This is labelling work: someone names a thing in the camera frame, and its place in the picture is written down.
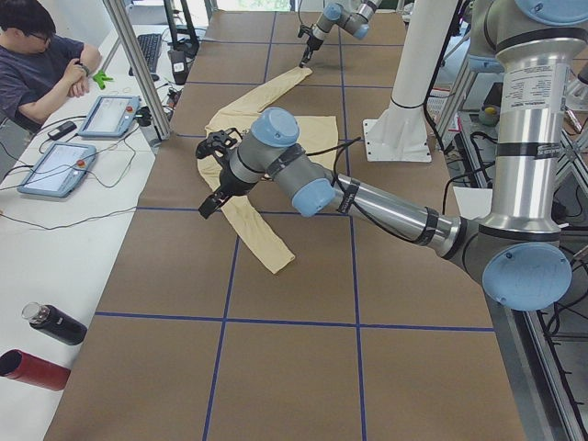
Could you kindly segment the cream long-sleeve graphic shirt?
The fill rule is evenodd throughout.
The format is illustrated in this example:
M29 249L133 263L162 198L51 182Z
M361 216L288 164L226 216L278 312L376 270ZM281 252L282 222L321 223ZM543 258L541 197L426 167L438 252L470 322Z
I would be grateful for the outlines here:
M230 128L240 132L249 130L263 110L310 75L312 69L295 67L259 85L217 111L206 126L207 134ZM339 144L336 117L297 116L296 121L300 127L299 143L304 150L315 154L312 157L314 162L332 168L335 152L326 150ZM221 211L254 256L272 274L277 274L295 259L282 239L251 205L248 197L231 198Z

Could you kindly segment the far teach pendant tablet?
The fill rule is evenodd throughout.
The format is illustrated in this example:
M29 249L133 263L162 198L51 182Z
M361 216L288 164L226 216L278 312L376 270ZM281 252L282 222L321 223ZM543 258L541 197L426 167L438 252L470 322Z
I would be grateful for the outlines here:
M138 96L100 96L77 135L87 139L120 138L130 128L140 103Z

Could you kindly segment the teach pendant tablet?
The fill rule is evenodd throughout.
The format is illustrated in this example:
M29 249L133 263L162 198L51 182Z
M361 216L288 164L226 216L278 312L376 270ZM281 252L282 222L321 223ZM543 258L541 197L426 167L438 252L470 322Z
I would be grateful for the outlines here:
M53 142L17 186L17 191L47 198L67 198L82 184L96 155L94 145Z
M87 139L120 138L130 128L140 103L138 96L100 96L77 135Z

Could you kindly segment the near teach pendant tablet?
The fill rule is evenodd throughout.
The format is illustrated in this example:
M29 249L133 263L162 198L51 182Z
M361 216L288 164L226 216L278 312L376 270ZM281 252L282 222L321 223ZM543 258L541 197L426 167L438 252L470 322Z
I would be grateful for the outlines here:
M17 186L17 191L47 198L67 198L82 184L96 155L94 145L53 142Z

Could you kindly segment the black keyboard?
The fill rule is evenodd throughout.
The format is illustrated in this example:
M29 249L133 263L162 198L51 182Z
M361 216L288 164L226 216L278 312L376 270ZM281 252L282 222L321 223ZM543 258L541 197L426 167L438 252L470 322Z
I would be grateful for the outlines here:
M141 34L137 37L137 41L151 78L158 81L159 75L156 71L162 48L162 35L158 33Z

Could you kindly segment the green plastic object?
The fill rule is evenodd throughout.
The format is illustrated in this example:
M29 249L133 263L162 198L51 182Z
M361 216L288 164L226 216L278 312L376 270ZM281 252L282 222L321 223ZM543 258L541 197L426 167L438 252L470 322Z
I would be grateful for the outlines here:
M108 76L103 70L99 70L93 75L93 81L97 84L100 90L105 90L107 82L112 82L113 78Z

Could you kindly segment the black phone on table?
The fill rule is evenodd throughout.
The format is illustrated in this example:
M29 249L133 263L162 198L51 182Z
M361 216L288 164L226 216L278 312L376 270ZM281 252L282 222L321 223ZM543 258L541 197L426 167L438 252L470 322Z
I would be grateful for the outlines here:
M48 132L48 138L52 141L57 141L65 135L76 130L77 126L72 121L68 120Z

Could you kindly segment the black water bottle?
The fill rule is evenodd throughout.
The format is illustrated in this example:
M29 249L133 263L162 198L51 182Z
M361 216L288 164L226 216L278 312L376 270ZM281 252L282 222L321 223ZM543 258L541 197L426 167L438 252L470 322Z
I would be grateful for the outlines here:
M53 305L30 302L21 316L32 329L66 345L79 345L85 339L86 326Z

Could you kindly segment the person in navy shirt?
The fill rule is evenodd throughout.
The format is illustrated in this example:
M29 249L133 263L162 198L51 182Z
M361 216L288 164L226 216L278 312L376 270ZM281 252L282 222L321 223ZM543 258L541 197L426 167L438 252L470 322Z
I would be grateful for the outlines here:
M36 132L69 98L89 92L99 50L61 37L38 1L1 3L1 112Z

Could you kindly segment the red water bottle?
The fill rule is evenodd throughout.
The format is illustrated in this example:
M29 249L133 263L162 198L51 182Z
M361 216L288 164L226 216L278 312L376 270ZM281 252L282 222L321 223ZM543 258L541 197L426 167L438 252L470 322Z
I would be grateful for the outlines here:
M63 390L71 370L18 349L1 355L1 377L41 387L46 390Z

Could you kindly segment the aluminium frame post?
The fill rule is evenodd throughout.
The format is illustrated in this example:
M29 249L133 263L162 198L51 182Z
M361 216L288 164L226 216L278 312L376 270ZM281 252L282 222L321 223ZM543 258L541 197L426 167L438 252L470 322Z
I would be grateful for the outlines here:
M152 125L155 132L153 137L158 143L168 140L171 127L164 106L153 83L151 73L137 41L134 29L127 16L125 6L116 0L103 0L110 19L118 33L120 43L125 51L135 79L141 89L145 105L150 110Z

